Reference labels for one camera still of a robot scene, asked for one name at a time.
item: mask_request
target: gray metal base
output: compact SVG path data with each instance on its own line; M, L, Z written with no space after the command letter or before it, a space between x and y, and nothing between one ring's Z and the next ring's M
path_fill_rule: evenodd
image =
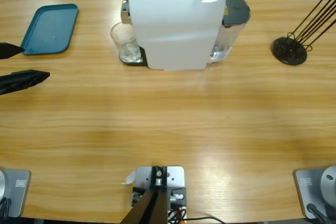
M181 166L167 166L167 187L185 187L184 169ZM152 166L141 166L135 171L135 187L148 190Z
M152 166L142 166L135 171L135 181L131 196L131 206L134 206L143 195L150 189ZM186 189L184 182L184 169L181 166L167 166L167 189L170 192L170 202L186 208Z
M315 216L307 210L307 205L312 203L325 216L334 216L335 209L328 206L321 193L321 178L326 169L297 170L295 180L300 197L301 209L308 219L315 219Z
M6 181L3 197L12 201L8 216L19 217L24 207L30 172L27 170L2 169L2 174Z

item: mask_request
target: wooden table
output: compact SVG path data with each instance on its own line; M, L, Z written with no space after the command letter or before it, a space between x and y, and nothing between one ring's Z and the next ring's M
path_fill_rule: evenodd
M228 58L204 71L129 67L110 28L122 0L0 0L0 41L20 45L37 8L75 3L70 47L1 60L0 75L50 71L0 96L0 165L28 169L23 216L118 222L138 166L185 168L189 216L301 218L293 171L336 163L336 29L300 66L270 44L318 0L246 0L251 20Z

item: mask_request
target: wire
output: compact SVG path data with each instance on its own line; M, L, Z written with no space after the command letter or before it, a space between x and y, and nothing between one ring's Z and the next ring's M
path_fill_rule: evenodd
M221 224L226 224L225 222L221 221L220 219L217 219L216 217L212 217L212 216L199 217L199 218L187 218L187 219L182 219L182 220L183 221L192 221L192 220L206 220L206 219L216 220Z
M168 217L171 216L171 214L174 214L173 217L171 217L170 219L168 219L168 222L171 224L180 224L181 221L193 221L193 220L207 220L207 219L211 219L211 220L216 220L221 224L226 224L225 222L221 221L220 219L216 218L216 217L212 217L212 216L206 216L206 217L199 217L199 218L186 218L184 219L184 216L186 215L187 210L185 208L178 208L175 210L171 210L168 213Z

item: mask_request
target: blue tray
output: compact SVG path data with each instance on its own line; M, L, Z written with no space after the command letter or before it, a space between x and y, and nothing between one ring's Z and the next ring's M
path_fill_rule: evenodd
M25 55L57 54L70 44L78 7L74 4L39 8L21 43Z

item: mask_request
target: white coffee machine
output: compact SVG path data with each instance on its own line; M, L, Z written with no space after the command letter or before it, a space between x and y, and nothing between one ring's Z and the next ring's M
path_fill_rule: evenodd
M141 61L129 65L204 69L218 41L225 7L226 0L123 1L122 23L132 25L141 52Z

